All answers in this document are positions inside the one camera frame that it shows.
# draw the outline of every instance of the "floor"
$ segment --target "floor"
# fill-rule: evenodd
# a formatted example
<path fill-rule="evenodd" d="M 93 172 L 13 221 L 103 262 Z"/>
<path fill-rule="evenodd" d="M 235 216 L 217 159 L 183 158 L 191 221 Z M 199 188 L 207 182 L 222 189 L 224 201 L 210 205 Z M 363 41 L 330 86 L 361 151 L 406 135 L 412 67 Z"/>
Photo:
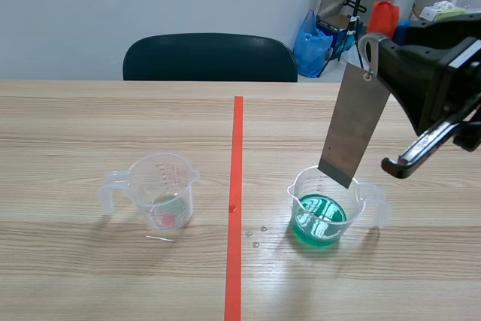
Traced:
<path fill-rule="evenodd" d="M 329 62 L 324 73 L 319 78 L 308 78 L 298 75 L 299 83 L 340 83 L 343 79 L 346 63 L 337 60 Z"/>

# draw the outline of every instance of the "green liquid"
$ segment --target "green liquid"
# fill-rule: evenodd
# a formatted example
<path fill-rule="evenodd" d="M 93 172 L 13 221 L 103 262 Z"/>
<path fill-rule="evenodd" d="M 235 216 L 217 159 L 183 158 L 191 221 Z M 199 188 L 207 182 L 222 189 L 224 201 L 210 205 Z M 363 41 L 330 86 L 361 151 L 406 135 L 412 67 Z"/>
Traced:
<path fill-rule="evenodd" d="M 346 213 L 332 198 L 325 195 L 306 195 L 299 200 L 306 210 L 321 220 L 331 222 L 346 221 Z M 341 225 L 328 225 L 314 219 L 300 209 L 294 215 L 294 231 L 304 242 L 313 246 L 328 246 L 339 241 Z"/>

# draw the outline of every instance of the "blue plastic bag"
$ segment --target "blue plastic bag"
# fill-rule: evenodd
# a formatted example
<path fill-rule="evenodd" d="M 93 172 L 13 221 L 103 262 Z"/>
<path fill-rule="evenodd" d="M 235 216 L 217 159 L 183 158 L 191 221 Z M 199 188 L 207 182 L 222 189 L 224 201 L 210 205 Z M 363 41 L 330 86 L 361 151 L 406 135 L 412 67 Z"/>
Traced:
<path fill-rule="evenodd" d="M 325 64 L 326 53 L 331 43 L 332 37 L 328 37 L 316 28 L 314 11 L 309 11 L 299 28 L 294 44 L 298 73 L 309 78 L 317 77 Z"/>

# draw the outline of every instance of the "robotic arm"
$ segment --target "robotic arm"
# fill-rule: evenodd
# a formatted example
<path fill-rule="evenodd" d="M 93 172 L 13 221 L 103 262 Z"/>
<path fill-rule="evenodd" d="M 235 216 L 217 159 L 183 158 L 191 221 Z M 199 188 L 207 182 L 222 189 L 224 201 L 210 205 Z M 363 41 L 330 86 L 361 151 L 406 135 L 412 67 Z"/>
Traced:
<path fill-rule="evenodd" d="M 359 48 L 370 65 L 366 77 L 377 77 L 396 97 L 419 136 L 397 161 L 382 161 L 386 172 L 409 177 L 451 137 L 464 150 L 478 148 L 481 14 L 399 26 L 394 41 L 369 33 Z"/>

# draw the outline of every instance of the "measuring cup handle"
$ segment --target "measuring cup handle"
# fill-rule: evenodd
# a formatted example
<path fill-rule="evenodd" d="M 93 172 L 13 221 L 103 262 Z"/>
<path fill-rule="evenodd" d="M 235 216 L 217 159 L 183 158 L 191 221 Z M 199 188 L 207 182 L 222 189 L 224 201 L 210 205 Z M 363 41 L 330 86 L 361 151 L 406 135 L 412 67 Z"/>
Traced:
<path fill-rule="evenodd" d="M 386 225 L 391 205 L 386 200 L 387 192 L 384 188 L 373 184 L 362 183 L 357 190 L 358 198 L 365 204 L 375 204 L 377 206 L 374 213 L 373 226 L 383 227 Z"/>
<path fill-rule="evenodd" d="M 104 184 L 98 190 L 98 200 L 102 206 L 103 214 L 111 214 L 113 212 L 113 196 L 114 189 L 127 189 L 128 171 L 117 171 L 108 173 L 104 178 Z"/>

